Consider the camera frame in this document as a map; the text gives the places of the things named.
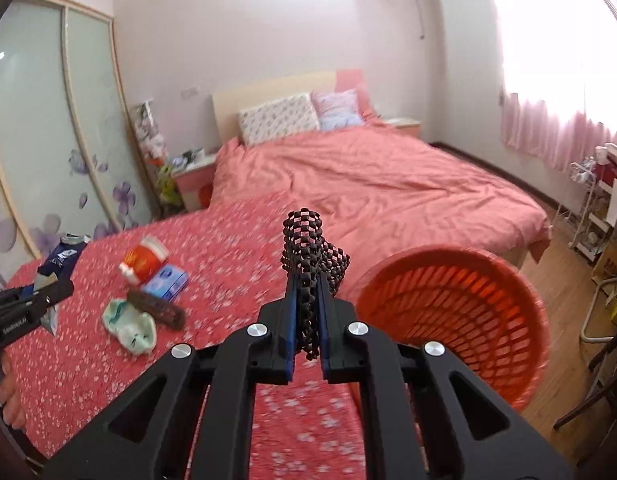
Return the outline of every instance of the sliding wardrobe door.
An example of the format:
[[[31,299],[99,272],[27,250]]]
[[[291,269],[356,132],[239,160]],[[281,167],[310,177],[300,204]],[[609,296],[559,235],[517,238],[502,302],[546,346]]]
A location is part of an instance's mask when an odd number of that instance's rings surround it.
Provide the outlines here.
[[[0,185],[0,290],[4,290],[17,269],[31,259]]]
[[[122,228],[147,224],[149,197],[128,140],[109,23],[72,9],[66,21],[71,95],[97,179]]]
[[[110,231],[76,140],[64,84],[63,11],[16,0],[0,21],[0,162],[42,254],[60,235]],[[100,155],[100,164],[106,156]]]

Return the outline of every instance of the orange laundry basket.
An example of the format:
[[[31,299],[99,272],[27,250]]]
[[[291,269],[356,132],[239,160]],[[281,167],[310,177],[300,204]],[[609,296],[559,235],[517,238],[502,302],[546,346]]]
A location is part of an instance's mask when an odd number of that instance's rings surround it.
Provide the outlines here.
[[[533,286],[494,254],[430,246],[396,254],[353,288],[360,320],[395,341],[439,341],[521,411],[547,364],[548,319]]]

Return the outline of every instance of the red floral bedsheet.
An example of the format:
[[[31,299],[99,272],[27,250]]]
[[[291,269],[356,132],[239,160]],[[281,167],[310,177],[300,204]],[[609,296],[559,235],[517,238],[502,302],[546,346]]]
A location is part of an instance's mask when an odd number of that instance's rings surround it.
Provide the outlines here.
[[[217,344],[255,320],[259,306],[283,296],[282,221],[298,206],[292,202],[277,194],[218,205],[90,245],[73,274],[75,293],[61,304],[58,336],[40,329],[9,348],[35,446],[52,455],[173,345]],[[183,332],[160,327],[152,354],[134,358],[100,316],[109,300],[125,296],[117,265],[146,234],[162,240],[170,261],[189,273],[176,298],[187,321]],[[31,283],[37,265],[23,266],[10,286]],[[298,356],[290,386],[258,387],[251,478],[365,478],[361,424],[348,387],[326,384],[319,362]]]

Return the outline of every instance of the blue box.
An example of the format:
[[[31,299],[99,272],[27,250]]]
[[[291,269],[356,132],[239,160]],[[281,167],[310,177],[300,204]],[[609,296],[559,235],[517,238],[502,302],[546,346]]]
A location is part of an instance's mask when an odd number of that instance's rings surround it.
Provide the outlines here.
[[[162,300],[170,301],[177,296],[187,282],[186,272],[167,264],[159,269],[157,274],[142,287],[142,290]]]

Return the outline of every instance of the hand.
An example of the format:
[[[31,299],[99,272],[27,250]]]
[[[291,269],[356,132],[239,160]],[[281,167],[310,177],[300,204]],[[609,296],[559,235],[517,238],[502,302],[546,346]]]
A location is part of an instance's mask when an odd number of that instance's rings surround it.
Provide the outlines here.
[[[0,402],[4,407],[4,422],[14,430],[22,430],[26,426],[26,413],[20,401],[13,363],[6,352],[2,352],[1,361],[4,379],[0,384]]]

